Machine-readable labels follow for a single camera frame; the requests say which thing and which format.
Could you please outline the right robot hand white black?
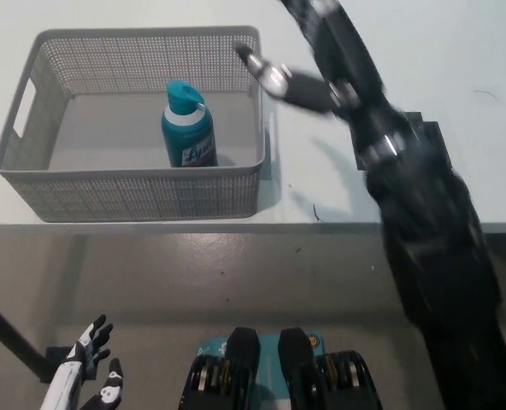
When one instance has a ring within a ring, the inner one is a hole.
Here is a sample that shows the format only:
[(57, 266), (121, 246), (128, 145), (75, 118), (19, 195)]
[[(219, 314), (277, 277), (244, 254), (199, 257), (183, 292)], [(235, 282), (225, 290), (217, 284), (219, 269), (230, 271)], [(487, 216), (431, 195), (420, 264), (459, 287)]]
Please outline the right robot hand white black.
[(338, 1), (285, 1), (308, 43), (319, 76), (273, 64), (245, 44), (234, 50), (255, 81), (275, 100), (345, 120), (365, 167), (401, 155), (415, 135), (385, 96), (374, 61)]

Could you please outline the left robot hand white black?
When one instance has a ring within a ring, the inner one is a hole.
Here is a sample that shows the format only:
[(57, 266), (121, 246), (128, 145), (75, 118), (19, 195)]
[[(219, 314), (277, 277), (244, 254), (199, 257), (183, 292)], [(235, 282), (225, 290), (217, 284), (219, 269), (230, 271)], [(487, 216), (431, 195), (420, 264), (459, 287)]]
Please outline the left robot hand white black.
[[(110, 356), (105, 347), (114, 326), (106, 322), (102, 314), (93, 320), (76, 340), (54, 377), (44, 396), (43, 409), (75, 409), (80, 391), (86, 380), (92, 378), (101, 360)], [(124, 375), (119, 359), (109, 363), (109, 372), (101, 389), (82, 407), (84, 409), (110, 410), (121, 404)]]

